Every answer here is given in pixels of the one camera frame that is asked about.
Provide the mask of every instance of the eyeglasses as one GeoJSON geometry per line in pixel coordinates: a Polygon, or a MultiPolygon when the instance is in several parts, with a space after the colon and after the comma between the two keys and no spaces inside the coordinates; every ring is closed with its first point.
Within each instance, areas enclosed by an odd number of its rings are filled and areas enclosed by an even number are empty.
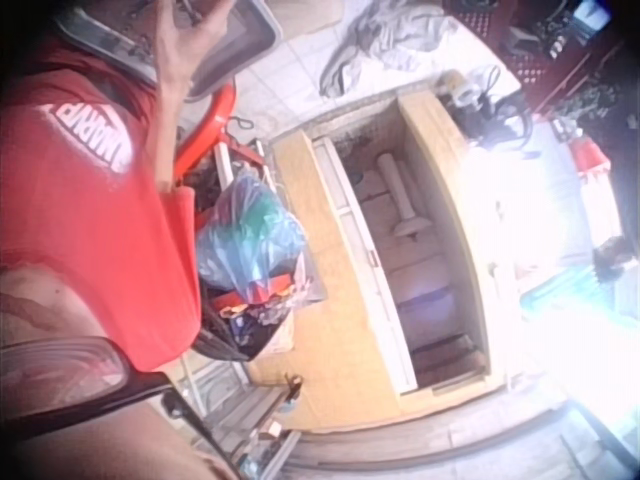
{"type": "Polygon", "coordinates": [[[160,372],[140,372],[112,341],[79,337],[20,343],[0,351],[2,428],[19,443],[162,396],[169,417],[186,421],[242,478],[200,416],[160,372]]]}

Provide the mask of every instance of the cabinet door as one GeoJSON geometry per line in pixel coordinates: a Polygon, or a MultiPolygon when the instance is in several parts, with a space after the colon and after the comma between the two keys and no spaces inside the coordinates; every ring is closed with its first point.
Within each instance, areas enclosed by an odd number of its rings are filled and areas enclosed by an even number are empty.
{"type": "Polygon", "coordinates": [[[353,256],[371,328],[391,382],[398,393],[415,390],[415,372],[400,318],[353,188],[330,139],[315,142],[314,150],[353,256]]]}

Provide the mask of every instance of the hand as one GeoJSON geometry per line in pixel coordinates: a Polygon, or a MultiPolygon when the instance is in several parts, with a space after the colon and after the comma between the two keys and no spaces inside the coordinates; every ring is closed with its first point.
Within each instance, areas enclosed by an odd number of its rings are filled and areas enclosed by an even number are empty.
{"type": "Polygon", "coordinates": [[[173,19],[174,0],[158,1],[155,59],[161,93],[184,100],[191,77],[207,53],[226,34],[227,17],[234,3],[235,0],[218,0],[198,25],[178,29],[173,19]]]}

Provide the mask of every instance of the plastic bag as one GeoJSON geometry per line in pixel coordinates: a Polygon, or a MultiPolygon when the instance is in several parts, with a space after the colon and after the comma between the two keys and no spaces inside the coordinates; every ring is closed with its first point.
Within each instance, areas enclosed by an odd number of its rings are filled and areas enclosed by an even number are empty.
{"type": "Polygon", "coordinates": [[[196,235],[198,273],[211,287],[237,291],[249,304],[275,292],[269,278],[295,268],[306,240],[278,196],[248,171],[222,192],[196,235]]]}

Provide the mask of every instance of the red t-shirt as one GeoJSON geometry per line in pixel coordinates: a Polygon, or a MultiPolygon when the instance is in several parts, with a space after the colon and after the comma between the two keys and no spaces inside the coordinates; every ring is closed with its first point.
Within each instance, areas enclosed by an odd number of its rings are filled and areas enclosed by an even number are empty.
{"type": "Polygon", "coordinates": [[[0,261],[56,271],[137,368],[155,369],[200,326],[193,191],[155,188],[146,89],[58,43],[39,59],[55,70],[20,78],[1,113],[0,261]]]}

